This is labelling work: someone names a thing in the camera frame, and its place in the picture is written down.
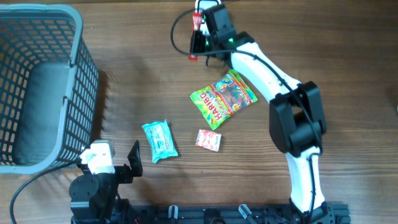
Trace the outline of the green Haribo gummy bag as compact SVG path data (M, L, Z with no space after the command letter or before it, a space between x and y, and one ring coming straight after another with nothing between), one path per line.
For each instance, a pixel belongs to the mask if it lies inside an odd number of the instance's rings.
M198 107L212 130L258 99L240 74L230 69L219 80L194 91L190 99Z

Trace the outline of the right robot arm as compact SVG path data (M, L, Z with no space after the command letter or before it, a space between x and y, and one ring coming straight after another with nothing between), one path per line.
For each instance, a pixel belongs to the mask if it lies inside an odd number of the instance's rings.
M326 132L320 92L314 82L301 83L277 67L247 32L236 32L221 1L196 1L189 57L215 57L246 77L269 104L269 132L288 162L294 209L307 222L325 203L318 158Z

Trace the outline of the red white snack packet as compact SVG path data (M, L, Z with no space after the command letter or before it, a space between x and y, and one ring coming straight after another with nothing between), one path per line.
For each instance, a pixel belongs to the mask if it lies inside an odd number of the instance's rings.
M214 131L200 129L195 145L210 151L218 152L221 144L221 134Z

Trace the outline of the teal tissue pack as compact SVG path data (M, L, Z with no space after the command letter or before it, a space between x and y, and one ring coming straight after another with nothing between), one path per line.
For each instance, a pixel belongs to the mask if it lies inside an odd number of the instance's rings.
M178 152L175 148L172 133L168 122L154 121L142 126L152 152L152 162L156 164L161 159L177 157Z

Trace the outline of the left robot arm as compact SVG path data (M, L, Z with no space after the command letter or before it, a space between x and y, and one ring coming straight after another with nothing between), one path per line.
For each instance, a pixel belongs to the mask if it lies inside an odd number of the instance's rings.
M131 184L142 176L139 141L127 155L128 164L113 164L115 150L110 140L95 140L80 155L83 174L69 187L72 223L139 223L128 199L118 192L121 184Z

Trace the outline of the red Nescafe coffee stick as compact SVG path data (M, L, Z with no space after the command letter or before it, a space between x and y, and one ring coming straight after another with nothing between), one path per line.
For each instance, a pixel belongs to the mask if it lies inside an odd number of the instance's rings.
M202 20L201 13L200 12L194 12L193 13L193 31L194 30L200 30L201 20ZM197 55L192 55L192 53L190 53L190 55L188 56L188 59L191 60L191 61L197 61L198 60L198 56Z

